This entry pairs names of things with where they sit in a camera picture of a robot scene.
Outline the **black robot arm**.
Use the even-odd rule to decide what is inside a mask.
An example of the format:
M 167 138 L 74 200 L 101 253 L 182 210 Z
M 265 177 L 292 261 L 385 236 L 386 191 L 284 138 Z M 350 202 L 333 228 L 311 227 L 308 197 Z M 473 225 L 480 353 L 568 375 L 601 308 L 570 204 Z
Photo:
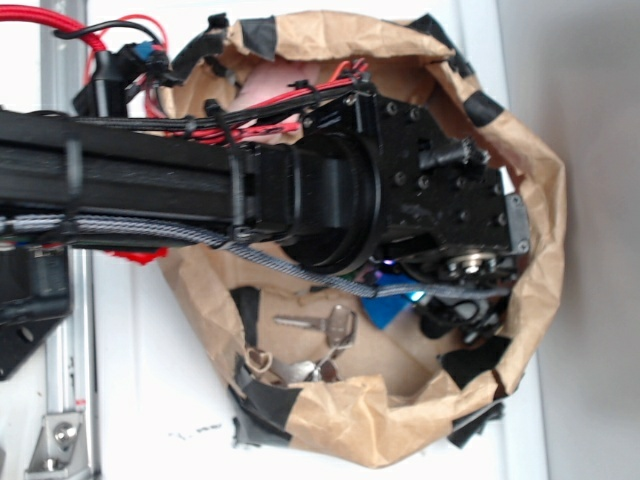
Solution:
M 360 298 L 508 295 L 530 249 L 489 153 L 348 71 L 202 119 L 1 115 L 1 321 L 64 317 L 72 248 L 204 244 Z

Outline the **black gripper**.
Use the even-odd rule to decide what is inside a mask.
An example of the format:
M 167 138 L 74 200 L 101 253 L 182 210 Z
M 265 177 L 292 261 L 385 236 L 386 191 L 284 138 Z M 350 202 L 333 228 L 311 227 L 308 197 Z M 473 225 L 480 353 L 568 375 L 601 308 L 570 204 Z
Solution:
M 444 284 L 464 290 L 504 288 L 504 293 L 490 297 L 444 297 L 435 294 L 414 302 L 420 317 L 420 329 L 429 339 L 439 339 L 453 330 L 462 335 L 466 345 L 492 337 L 501 325 L 509 304 L 511 289 L 519 277 L 516 256 L 471 251 L 429 263 L 403 263 L 409 277 L 423 284 Z

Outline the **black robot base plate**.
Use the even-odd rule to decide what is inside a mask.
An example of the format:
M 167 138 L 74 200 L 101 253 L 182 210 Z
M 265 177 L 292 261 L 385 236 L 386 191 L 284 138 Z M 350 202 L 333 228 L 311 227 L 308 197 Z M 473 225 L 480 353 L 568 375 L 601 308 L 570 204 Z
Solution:
M 67 300 L 29 300 L 1 306 L 2 381 L 19 370 L 70 310 Z

